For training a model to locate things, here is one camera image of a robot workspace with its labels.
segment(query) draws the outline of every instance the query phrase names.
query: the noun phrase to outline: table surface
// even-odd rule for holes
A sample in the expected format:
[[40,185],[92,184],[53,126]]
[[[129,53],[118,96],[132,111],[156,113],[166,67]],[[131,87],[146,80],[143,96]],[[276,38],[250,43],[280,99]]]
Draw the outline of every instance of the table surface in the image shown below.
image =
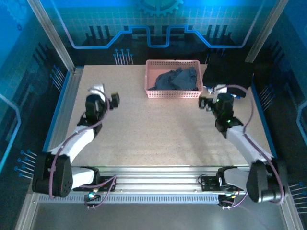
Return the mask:
[[[205,69],[206,65],[202,65],[202,73]],[[144,76],[145,65],[84,67],[67,137],[85,110],[91,86],[103,83],[107,95],[119,92],[120,106],[110,111],[98,136],[79,153],[73,166],[246,164],[239,151],[214,127],[213,114],[198,108],[198,99],[149,99]],[[251,113],[250,100],[235,99],[234,112],[246,123]],[[247,131],[270,152],[257,109]]]

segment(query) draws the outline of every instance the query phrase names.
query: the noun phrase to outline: circuit pattern graphic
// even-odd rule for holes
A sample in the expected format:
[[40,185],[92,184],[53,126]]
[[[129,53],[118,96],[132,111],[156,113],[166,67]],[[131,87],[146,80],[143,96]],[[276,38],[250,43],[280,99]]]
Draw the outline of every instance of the circuit pattern graphic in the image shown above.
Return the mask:
[[136,5],[139,10],[148,13],[150,16],[166,16],[167,13],[173,13],[178,10],[183,0],[137,0]]
[[26,0],[1,0],[0,6],[5,6],[13,19],[21,24],[27,18],[27,2]]

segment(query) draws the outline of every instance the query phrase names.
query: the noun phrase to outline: plastic basket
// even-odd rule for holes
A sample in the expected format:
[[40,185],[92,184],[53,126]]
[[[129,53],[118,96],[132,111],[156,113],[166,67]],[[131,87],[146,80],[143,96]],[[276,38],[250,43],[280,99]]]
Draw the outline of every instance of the plastic basket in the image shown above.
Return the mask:
[[[183,90],[149,90],[162,73],[178,68],[188,69],[194,66],[198,91]],[[149,98],[198,98],[203,91],[201,64],[198,60],[147,60],[145,73],[145,90]]]

